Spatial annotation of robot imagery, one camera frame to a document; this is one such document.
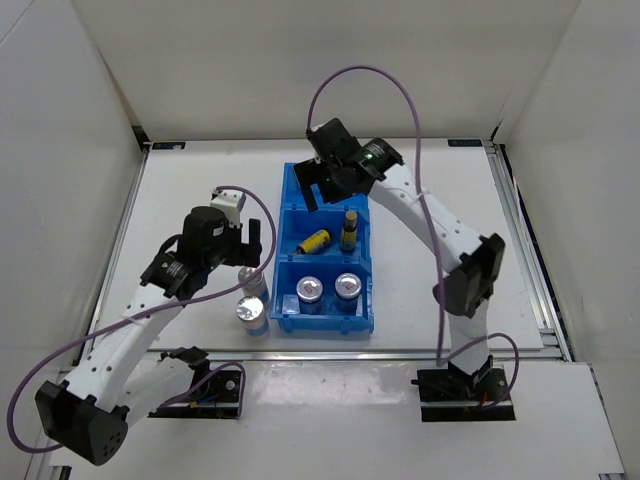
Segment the yellow label sauce bottle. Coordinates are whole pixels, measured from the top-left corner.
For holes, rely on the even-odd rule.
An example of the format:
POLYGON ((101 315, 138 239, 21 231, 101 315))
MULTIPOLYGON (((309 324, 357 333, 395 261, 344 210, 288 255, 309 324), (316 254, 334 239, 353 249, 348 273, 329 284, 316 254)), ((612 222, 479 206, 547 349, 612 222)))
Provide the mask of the yellow label sauce bottle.
POLYGON ((343 252, 353 252, 357 242, 358 214, 355 210, 345 213, 340 235, 340 249, 343 252))
POLYGON ((301 241, 295 249, 295 252, 300 255, 315 254, 331 242, 331 234, 327 229, 320 229, 309 237, 301 241))

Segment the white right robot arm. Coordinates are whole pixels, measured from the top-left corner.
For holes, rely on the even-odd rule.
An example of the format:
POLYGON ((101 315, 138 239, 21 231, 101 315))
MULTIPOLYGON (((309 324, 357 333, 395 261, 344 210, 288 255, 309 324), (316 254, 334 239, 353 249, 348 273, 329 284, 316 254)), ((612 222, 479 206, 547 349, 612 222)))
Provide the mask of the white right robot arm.
POLYGON ((359 194, 399 219, 434 255, 441 279, 433 295, 449 320, 449 387, 460 399, 480 393, 493 366, 487 345, 488 301, 505 252, 503 238, 464 225, 433 195, 387 141, 361 144, 334 118, 305 132, 314 157, 294 172, 310 212, 359 194))

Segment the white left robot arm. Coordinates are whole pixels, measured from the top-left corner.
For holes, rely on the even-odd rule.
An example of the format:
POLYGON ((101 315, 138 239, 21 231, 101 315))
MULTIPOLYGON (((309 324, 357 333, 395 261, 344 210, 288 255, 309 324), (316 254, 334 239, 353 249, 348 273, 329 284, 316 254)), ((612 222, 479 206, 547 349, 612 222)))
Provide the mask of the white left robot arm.
POLYGON ((108 462, 138 420, 182 400, 206 395, 212 372, 204 351, 164 352, 154 368, 132 373, 164 328, 221 265, 256 267, 262 251, 257 219, 198 206, 181 234, 166 240, 140 277, 114 327, 60 383, 45 382, 35 402, 46 435, 95 466, 108 462))

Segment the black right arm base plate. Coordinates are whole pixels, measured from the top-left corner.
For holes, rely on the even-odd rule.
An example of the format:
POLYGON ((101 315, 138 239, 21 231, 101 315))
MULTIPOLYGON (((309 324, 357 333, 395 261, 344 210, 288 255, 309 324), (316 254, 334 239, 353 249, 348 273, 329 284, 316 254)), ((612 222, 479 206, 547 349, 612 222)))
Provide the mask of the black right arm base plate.
POLYGON ((510 422, 516 420, 503 368, 493 368, 471 393, 458 388, 444 369, 418 370, 421 421, 426 423, 510 422))

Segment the yellow label sauce bottle front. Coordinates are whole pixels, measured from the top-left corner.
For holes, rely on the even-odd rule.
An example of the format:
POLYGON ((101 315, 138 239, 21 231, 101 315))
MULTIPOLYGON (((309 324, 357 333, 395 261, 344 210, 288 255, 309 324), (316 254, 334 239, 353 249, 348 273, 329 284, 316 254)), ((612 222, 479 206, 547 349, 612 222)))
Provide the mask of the yellow label sauce bottle front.
POLYGON ((331 234, 327 229, 320 229, 309 237, 301 241, 295 249, 295 252, 300 255, 315 254, 331 242, 331 234))

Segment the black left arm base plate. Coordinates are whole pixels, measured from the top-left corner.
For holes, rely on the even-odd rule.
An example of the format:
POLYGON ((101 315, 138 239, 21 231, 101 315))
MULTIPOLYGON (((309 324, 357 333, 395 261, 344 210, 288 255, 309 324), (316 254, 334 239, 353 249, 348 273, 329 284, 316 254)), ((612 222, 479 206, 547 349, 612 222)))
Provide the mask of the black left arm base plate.
POLYGON ((246 371, 237 362, 214 369, 206 383, 186 400, 158 408, 148 417, 156 419, 238 420, 242 414, 246 371))

